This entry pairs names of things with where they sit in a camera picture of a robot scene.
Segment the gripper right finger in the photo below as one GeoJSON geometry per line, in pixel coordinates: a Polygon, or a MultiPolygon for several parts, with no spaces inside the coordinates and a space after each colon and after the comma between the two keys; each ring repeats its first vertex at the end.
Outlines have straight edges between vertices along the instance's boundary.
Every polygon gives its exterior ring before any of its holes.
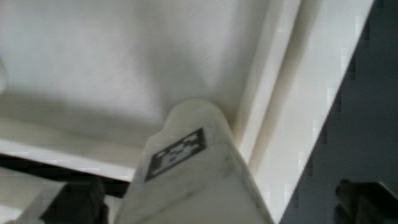
{"type": "Polygon", "coordinates": [[[398,224],[398,183],[342,179],[335,198],[333,224],[398,224]]]}

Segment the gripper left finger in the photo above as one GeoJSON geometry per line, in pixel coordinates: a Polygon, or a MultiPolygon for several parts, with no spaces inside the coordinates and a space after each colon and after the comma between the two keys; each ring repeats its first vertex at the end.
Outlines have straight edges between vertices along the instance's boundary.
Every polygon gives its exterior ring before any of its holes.
{"type": "Polygon", "coordinates": [[[108,224],[104,187],[97,178],[63,185],[38,219],[44,224],[108,224]]]}

